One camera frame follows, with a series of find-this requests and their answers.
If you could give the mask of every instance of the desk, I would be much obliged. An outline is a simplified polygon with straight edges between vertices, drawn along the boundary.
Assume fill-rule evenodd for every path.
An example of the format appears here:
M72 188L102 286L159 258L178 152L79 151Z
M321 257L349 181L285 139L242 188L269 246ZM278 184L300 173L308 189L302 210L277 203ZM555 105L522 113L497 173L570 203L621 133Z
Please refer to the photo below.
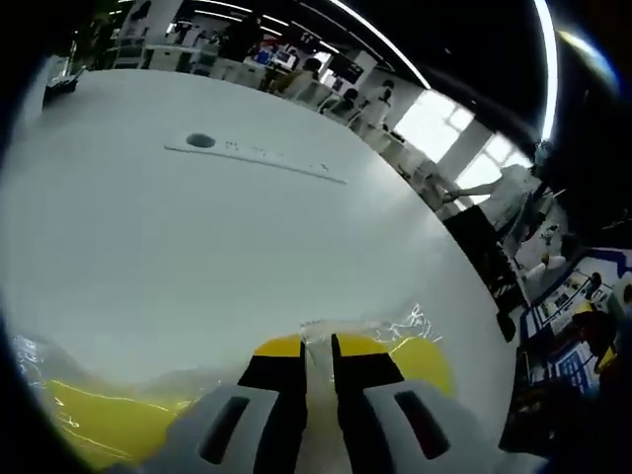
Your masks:
M165 149L194 131L324 163L349 183ZM302 322L418 301L458 399L500 438L514 349L494 301L433 212L345 127L227 82L90 72L17 138L1 179L9 324L101 377L241 368Z

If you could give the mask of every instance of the white table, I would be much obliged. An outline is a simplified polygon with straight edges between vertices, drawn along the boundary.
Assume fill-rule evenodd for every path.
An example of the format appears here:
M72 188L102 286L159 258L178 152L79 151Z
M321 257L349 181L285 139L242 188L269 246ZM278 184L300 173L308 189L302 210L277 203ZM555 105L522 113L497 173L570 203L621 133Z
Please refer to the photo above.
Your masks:
M327 164L340 185L164 148L226 133ZM321 318L418 301L459 400L498 439L514 348L433 212L348 129L221 81L87 73L17 139L0 183L0 284L13 327L112 380L247 360Z

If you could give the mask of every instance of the window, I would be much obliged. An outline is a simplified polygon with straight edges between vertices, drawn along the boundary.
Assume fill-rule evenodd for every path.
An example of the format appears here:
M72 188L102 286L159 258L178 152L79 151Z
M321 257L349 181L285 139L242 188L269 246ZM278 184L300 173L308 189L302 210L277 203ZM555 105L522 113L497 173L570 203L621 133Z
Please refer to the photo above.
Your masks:
M465 190L494 183L502 176L501 168L511 165L528 168L531 166L531 162L509 140L497 133L489 139L480 153L459 175L456 179L456 185ZM487 196L472 196L470 198L475 204L478 204Z
M456 179L456 185L462 190L474 188L486 183L494 183L501 177L501 171L496 162L486 153L480 153L469 164L465 171ZM475 204L482 202L489 196L471 196Z
M473 119L470 111L446 96L426 91L397 123L395 131L438 162Z

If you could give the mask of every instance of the ceiling light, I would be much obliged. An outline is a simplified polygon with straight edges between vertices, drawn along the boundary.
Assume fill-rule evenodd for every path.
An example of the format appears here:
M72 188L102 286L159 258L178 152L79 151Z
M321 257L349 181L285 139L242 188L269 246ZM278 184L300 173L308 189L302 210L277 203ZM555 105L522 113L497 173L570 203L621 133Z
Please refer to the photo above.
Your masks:
M355 10L351 9L350 7L345 5L340 0L329 0L329 1L331 3L333 3L334 5L336 5L338 8L340 8L341 10L343 10L344 12L346 12L348 15L350 15L351 17L355 18L357 21L362 23L370 32L372 32L379 39L381 39L382 42L384 44L386 44L388 47L390 47L391 50L395 54L397 54L397 56L404 62L404 64L406 64L408 66L408 68L413 72L413 74L415 74L415 76L422 82L422 84L424 84L424 87L426 87L426 89L430 89L431 88L431 85L428 83L426 78L424 76L422 76L422 73L419 72L419 69L417 69L415 67L415 65L411 62L411 60L408 57L406 57L404 55L404 53L402 51L400 51L398 49L398 47L395 44L393 44L393 42L389 38L387 38L385 35L383 35L382 32L380 32L374 25L369 23L366 18L362 17Z
M311 10L311 11L312 11L312 12L314 12L316 15L320 15L320 16L321 16L321 17L323 17L325 20L327 20L329 23L331 23L331 24L333 24L333 25L336 25L338 28L340 28L341 30L343 30L345 33L347 33L347 34L351 35L352 37L354 37L356 40L358 40L359 42L361 42L361 43L364 45L364 47L366 47L366 49L368 49L370 52L372 52L372 53L373 53L373 55L374 55L375 57L377 57L380 61L382 61L382 62L386 62L386 61L384 60L384 58L383 58L381 55L379 55L379 54L377 53L377 51L375 51L375 49L373 49L371 46L369 46L368 44L366 44L366 41L364 41L363 39L359 38L359 37L358 37L357 35L355 35L354 33L349 32L349 31L348 31L348 30L347 30L344 26L342 26L340 23L338 23L337 21L335 21L335 20L333 20L333 19L329 18L329 17L328 17L327 15L325 15L323 12L320 12L320 11L316 10L314 7L311 7L311 6L309 6L309 5L305 4L305 3L301 3L301 5L302 5L303 7L305 7L306 9Z
M273 35L277 35L278 37L280 37L282 35L279 32L271 30L270 28L266 28L266 27L259 27L259 28L261 28L264 32L272 33Z
M339 52L337 49L335 49L333 46L331 46L330 44L327 44L326 42L324 42L324 41L322 41L322 40L320 41L320 44L321 44L322 46L325 46L325 47L326 47L327 49L329 49L330 51L335 52L336 54L340 54L340 52Z
M237 5L233 5L231 3L216 2L215 0L197 0L197 1L204 2L204 3L212 3L213 5L221 5L222 7L234 8L235 10L241 10L242 12L248 12L248 13L252 12L250 8L238 7Z
M289 23L286 22L282 22L281 20L274 18L274 17L270 17L268 15L264 15L264 18L267 18L268 20L272 21L272 22L276 22L280 25L283 25L284 27L289 27Z
M210 15L212 17L225 18L226 20L232 20L233 22L241 22L241 18L229 17L228 15L221 15L219 13L205 12L204 10L196 10L196 13L202 13L203 15Z
M553 132L555 107L557 105L557 48L553 21L546 2L544 0L533 0L533 3L535 3L537 16L540 19L540 26L544 36L544 52L546 54L546 105L544 107L541 139L548 140Z
M312 32L311 30L306 29L305 27L303 27L300 23L294 22L292 20L292 22L298 27L298 28L302 28L303 30L305 30L307 33L315 36L317 39L320 39L320 35L316 35L314 32Z

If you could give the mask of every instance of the computer monitor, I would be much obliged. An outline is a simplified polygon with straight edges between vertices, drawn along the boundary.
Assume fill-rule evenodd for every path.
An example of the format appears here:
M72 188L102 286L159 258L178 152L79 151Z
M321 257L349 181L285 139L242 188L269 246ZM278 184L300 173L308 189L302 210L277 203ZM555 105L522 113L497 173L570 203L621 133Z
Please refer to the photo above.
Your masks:
M286 69L291 69L296 62L297 57L287 51L278 51L273 57L272 62Z

